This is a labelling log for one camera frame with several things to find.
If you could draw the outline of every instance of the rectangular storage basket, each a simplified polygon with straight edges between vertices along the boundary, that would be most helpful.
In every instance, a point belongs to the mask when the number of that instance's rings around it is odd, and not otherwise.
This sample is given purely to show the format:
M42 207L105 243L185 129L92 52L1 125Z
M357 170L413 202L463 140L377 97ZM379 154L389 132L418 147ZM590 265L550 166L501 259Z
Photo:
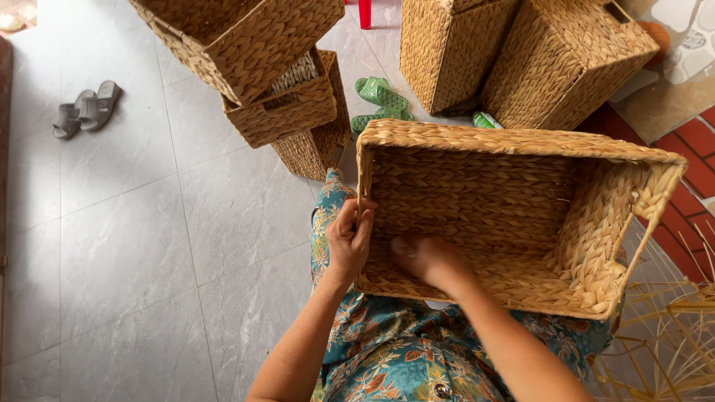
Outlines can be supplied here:
M345 15L342 0L129 0L176 58L253 102Z
M291 173L324 182L328 167L340 164L352 132L337 54L329 50L318 50L318 53L330 79L337 117L306 132L272 142L271 146Z
M524 0L480 100L508 129L573 129L658 49L614 1Z
M429 114L469 99L494 60L518 0L404 0L400 71Z
M308 131L337 116L330 80L315 46L269 90L258 103L246 107L221 95L226 118L251 148Z
M681 155L598 134L393 119L371 121L357 148L358 205L380 207L356 290L451 302L390 259L397 235L440 236L506 308L597 320L687 169ZM634 215L650 222L626 268L614 258Z

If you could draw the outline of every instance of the gray slipper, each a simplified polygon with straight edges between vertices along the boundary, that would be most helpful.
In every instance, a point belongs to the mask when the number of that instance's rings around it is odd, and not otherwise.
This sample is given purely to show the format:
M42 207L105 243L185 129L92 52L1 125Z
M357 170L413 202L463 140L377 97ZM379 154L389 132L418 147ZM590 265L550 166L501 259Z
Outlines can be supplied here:
M59 116L57 121L52 123L52 135L55 138L69 139L79 129L79 110L82 108L82 102L86 98L95 97L97 94L91 89L82 91L74 103L63 103L59 105Z
M114 81L102 82L99 85L96 97L82 100L82 108L79 111L78 119L81 122L79 128L86 131L99 129L109 120L114 108L114 102L119 97L122 88L119 88Z

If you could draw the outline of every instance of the sandal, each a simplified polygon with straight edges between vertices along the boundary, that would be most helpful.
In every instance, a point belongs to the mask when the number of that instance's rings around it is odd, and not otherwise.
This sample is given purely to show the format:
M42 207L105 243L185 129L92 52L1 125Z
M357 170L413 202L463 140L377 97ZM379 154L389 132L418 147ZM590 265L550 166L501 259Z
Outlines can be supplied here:
M52 135L59 139L69 139L79 129L79 110L82 108L82 103L87 98L93 98L97 94L91 89L82 91L74 103L63 103L59 105L59 116L57 121L52 123Z
M388 109L407 109L407 99L398 95L390 88L390 83L384 78L360 78L355 83L357 95L364 100Z
M83 99L78 117L81 122L79 128L94 131L107 123L120 92L122 88L119 88L116 82L102 82L95 97Z
M394 109L387 109L385 107L379 108L375 114L364 114L362 116L355 116L350 120L350 128L355 134L360 134L368 125L370 120L377 119L400 119L406 122L412 122L415 120L415 116L412 113L406 111L397 111Z

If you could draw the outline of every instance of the red chair leg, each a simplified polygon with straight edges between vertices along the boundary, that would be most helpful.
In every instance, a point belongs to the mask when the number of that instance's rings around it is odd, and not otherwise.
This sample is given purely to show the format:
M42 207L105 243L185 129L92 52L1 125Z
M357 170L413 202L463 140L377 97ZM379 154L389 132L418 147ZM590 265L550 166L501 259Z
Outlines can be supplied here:
M370 29L372 26L370 17L373 10L373 0L357 0L357 5L360 8L360 28Z

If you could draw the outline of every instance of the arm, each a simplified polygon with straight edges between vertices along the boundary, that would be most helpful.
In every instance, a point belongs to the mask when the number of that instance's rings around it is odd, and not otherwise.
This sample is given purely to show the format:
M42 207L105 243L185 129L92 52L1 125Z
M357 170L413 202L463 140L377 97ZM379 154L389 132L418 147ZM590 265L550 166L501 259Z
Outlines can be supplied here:
M365 265L376 203L367 201L360 228L353 231L357 203L347 200L326 229L330 266L308 303L258 370L247 402L308 401L315 388L335 312Z
M561 360L479 286L442 239L393 240L398 264L456 300L517 401L592 401Z

